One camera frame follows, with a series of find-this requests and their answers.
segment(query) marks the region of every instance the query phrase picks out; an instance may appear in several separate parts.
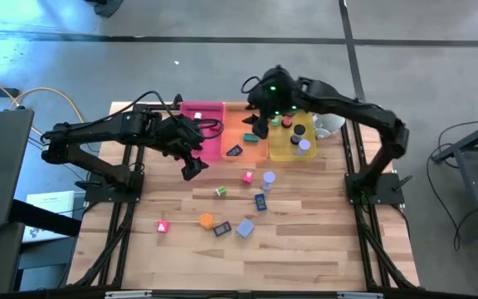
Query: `wooden table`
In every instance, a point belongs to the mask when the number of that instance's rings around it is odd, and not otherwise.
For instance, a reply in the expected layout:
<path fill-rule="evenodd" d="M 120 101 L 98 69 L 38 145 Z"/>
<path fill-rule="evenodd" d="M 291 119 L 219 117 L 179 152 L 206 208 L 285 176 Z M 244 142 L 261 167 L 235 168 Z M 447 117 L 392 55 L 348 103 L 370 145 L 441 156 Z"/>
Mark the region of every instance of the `wooden table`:
<path fill-rule="evenodd" d="M 127 104 L 115 102 L 111 112 Z M 362 134 L 371 159 L 380 146 L 378 134 L 368 127 L 362 127 Z M 317 140 L 317 146 L 318 154 L 311 162 L 220 161 L 210 163 L 209 169 L 189 182 L 182 179 L 182 161 L 145 150 L 145 186 L 134 214 L 123 288 L 364 290 L 354 211 L 344 190 L 341 134 Z M 104 143 L 100 157 L 120 164 L 123 150 L 124 146 L 115 142 Z M 241 184 L 247 170 L 254 174 L 251 187 Z M 258 213 L 254 194 L 261 193 L 261 176 L 267 170 L 276 173 L 276 181 L 266 195 L 268 210 Z M 227 187 L 224 199 L 213 196 L 218 186 Z M 111 209 L 111 203 L 99 203 L 85 215 L 68 282 L 82 277 L 103 249 Z M 385 250 L 417 285 L 401 215 L 390 206 L 378 206 L 377 210 Z M 213 214 L 217 223 L 229 221 L 233 227 L 249 218 L 256 227 L 247 239 L 236 237 L 235 232 L 216 238 L 198 224 L 202 213 Z M 160 219 L 170 222 L 166 234 L 156 232 Z M 380 283 L 377 258 L 373 253 L 370 257 Z M 117 252 L 109 280 L 116 261 Z"/>

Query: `red object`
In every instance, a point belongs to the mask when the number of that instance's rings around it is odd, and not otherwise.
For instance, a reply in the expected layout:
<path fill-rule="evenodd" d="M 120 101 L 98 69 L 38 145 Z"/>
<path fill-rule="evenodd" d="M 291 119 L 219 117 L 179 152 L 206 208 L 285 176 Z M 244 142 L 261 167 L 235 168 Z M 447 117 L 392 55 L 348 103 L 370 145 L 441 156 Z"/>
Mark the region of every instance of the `red object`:
<path fill-rule="evenodd" d="M 165 220 L 158 221 L 158 233 L 166 233 L 169 230 L 169 222 Z"/>
<path fill-rule="evenodd" d="M 246 184 L 252 184 L 252 172 L 245 172 L 245 174 L 242 176 L 242 182 Z"/>
<path fill-rule="evenodd" d="M 292 126 L 292 118 L 290 118 L 289 116 L 286 116 L 282 121 L 281 121 L 281 125 L 284 127 L 284 128 L 289 128 Z"/>

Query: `orange bin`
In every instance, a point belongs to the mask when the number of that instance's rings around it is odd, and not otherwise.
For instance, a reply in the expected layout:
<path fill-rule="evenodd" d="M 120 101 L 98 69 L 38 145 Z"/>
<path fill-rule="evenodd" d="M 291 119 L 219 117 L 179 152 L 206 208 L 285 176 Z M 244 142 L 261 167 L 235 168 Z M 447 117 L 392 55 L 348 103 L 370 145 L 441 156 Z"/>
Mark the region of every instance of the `orange bin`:
<path fill-rule="evenodd" d="M 245 110 L 247 103 L 225 103 L 222 117 L 224 131 L 221 138 L 221 155 L 228 161 L 261 162 L 269 156 L 268 139 L 259 139 L 258 142 L 245 142 L 242 137 L 252 132 L 252 126 L 242 122 L 253 114 L 259 115 L 258 110 Z M 239 145 L 242 153 L 238 156 L 227 156 L 226 152 Z"/>

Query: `pink cube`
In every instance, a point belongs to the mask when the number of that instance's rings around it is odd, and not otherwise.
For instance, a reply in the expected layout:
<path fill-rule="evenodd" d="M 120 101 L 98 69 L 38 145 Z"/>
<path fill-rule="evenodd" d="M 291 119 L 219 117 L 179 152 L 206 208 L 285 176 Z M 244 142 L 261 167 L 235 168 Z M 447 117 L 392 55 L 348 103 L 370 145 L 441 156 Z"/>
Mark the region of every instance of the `pink cube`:
<path fill-rule="evenodd" d="M 245 174 L 242 176 L 242 182 L 245 184 L 252 184 L 252 172 L 245 172 Z"/>
<path fill-rule="evenodd" d="M 166 233 L 169 230 L 169 222 L 165 220 L 158 221 L 158 233 Z"/>

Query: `concrete floor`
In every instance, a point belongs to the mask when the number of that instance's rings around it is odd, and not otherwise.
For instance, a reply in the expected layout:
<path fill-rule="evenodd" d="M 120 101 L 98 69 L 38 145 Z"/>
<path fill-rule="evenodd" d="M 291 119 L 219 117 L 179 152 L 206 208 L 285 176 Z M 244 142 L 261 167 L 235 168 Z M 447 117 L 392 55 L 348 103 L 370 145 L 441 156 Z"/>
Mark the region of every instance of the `concrete floor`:
<path fill-rule="evenodd" d="M 478 40 L 478 1 L 347 0 L 347 4 L 355 38 Z M 337 0 L 127 0 L 110 19 L 97 17 L 82 0 L 0 0 L 0 30 L 344 38 Z M 363 46 L 356 52 L 367 101 L 394 110 L 411 130 L 408 152 L 394 165 L 401 176 L 414 176 L 404 193 L 422 286 L 478 295 L 478 242 L 453 250 L 454 228 L 425 174 L 427 156 L 436 148 L 440 132 L 478 120 L 478 47 Z M 132 100 L 152 89 L 166 100 L 176 93 L 187 100 L 245 100 L 239 92 L 241 83 L 277 63 L 294 76 L 318 78 L 341 93 L 354 94 L 345 45 L 0 41 L 2 84 L 23 91 L 37 86 L 64 91 L 87 120 L 105 115 L 113 100 Z M 49 130 L 58 121 L 78 121 L 57 95 L 39 92 L 25 103 L 35 110 L 40 130 Z M 0 110 L 8 104 L 0 98 Z M 452 131 L 444 141 L 472 129 Z M 438 193 L 460 219 L 471 209 L 460 175 L 441 166 L 432 166 L 431 172 Z M 67 169 L 43 163 L 37 149 L 30 147 L 16 197 L 76 189 L 75 179 Z M 59 268 L 46 271 L 53 280 L 59 279 Z M 25 276 L 24 289 L 53 285 L 40 285 Z"/>

